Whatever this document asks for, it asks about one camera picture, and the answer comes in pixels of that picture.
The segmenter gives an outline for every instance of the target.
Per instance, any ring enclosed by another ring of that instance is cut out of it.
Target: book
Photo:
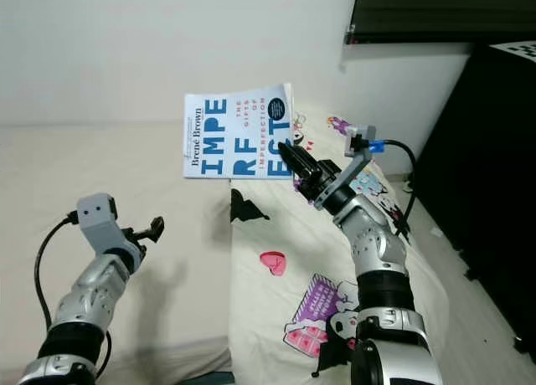
[[[290,84],[184,99],[183,175],[291,178],[277,144],[292,143]]]

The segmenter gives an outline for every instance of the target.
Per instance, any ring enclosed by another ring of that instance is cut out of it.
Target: bed sheet
[[[332,159],[344,168],[349,163],[343,157],[347,126],[333,117],[297,115],[295,142],[316,159]],[[394,228],[402,212],[375,162],[351,186],[381,208]],[[349,383],[349,365],[339,364],[355,341],[351,310],[357,306],[357,286],[347,239],[331,215],[294,191],[292,181],[233,180],[231,187],[238,198],[232,208],[245,205],[245,213],[235,213],[232,238],[229,345],[236,383]],[[404,234],[415,307],[439,354],[448,327],[448,298],[410,231]],[[336,316],[337,331],[349,328],[352,335],[333,335]],[[326,343],[332,347],[321,354]],[[319,377],[312,377],[319,369]]]
[[[116,199],[122,227],[146,228],[159,215],[166,224],[117,304],[100,383],[175,383],[229,369],[229,182],[182,178],[182,126],[0,129],[2,383],[19,378],[44,339],[37,249],[78,198],[97,192]],[[93,256],[77,226],[54,236],[41,274],[51,310]]]

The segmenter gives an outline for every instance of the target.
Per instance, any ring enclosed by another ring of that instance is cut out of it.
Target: black cable
[[[41,244],[41,247],[39,247],[39,251],[37,252],[37,256],[35,257],[35,264],[33,265],[33,282],[35,283],[35,292],[37,293],[37,298],[39,299],[39,304],[41,305],[41,309],[43,310],[44,315],[44,324],[46,326],[47,331],[50,328],[50,325],[52,324],[52,320],[50,318],[50,310],[47,306],[47,302],[44,299],[43,296],[43,290],[41,289],[41,279],[39,277],[39,268],[41,265],[41,258],[43,257],[43,252],[47,244],[49,243],[52,236],[56,234],[58,230],[60,230],[63,226],[65,226],[67,223],[71,221],[70,218],[65,218],[58,224],[54,226],[52,230],[50,230],[50,233],[47,234],[47,237],[44,238],[43,243]]]
[[[54,228],[50,230],[50,233],[47,234],[47,237],[44,238],[43,243],[41,243],[41,246],[39,247],[39,251],[37,252],[37,256],[35,257],[35,264],[33,265],[34,266],[33,267],[33,282],[35,283],[35,292],[37,293],[39,304],[41,305],[41,309],[43,310],[44,324],[46,326],[47,331],[52,325],[52,319],[50,317],[49,306],[47,305],[47,302],[44,299],[43,289],[41,288],[41,279],[40,279],[39,269],[41,267],[41,259],[43,258],[44,249],[46,248],[50,239],[52,238],[52,236],[56,234],[58,230],[60,230],[67,223],[72,223],[72,224],[78,223],[78,218],[76,217],[76,211],[69,213],[67,218],[65,218],[58,224],[56,224]],[[111,356],[111,335],[109,331],[106,331],[106,355],[104,357],[102,365],[99,368],[99,371],[97,372],[96,378],[100,377],[102,373],[104,372],[104,370],[106,369],[106,366],[108,365],[108,362],[110,361],[110,356]]]
[[[104,361],[102,362],[102,365],[100,366],[99,368],[99,371],[97,372],[97,377],[96,379],[98,379],[101,374],[104,372],[104,370],[106,369],[106,366],[108,365],[108,362],[110,361],[110,355],[111,355],[111,335],[110,335],[110,332],[109,331],[106,331],[106,345],[107,345],[107,348],[106,348],[106,355],[104,356]]]
[[[384,144],[398,146],[399,148],[402,148],[408,154],[408,157],[410,157],[411,166],[413,168],[412,181],[411,181],[413,191],[411,192],[410,201],[408,202],[408,207],[405,209],[404,216],[399,221],[399,227],[396,229],[396,233],[394,234],[395,236],[398,236],[400,234],[400,231],[408,223],[408,217],[410,216],[411,209],[413,208],[413,204],[415,202],[415,197],[416,197],[416,194],[415,194],[415,166],[417,164],[417,160],[415,159],[415,155],[411,151],[410,147],[405,145],[403,142],[396,141],[396,140],[384,140]]]

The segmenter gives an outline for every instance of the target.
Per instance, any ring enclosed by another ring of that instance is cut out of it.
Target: white wall
[[[0,125],[172,121],[186,92],[292,82],[296,107],[418,151],[462,44],[343,48],[353,0],[0,0]],[[409,171],[405,156],[381,160]]]

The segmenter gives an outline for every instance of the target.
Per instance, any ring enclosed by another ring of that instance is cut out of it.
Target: pink heart sticker
[[[286,268],[286,258],[278,251],[268,251],[260,255],[260,262],[268,267],[270,273],[275,276],[283,276]]]

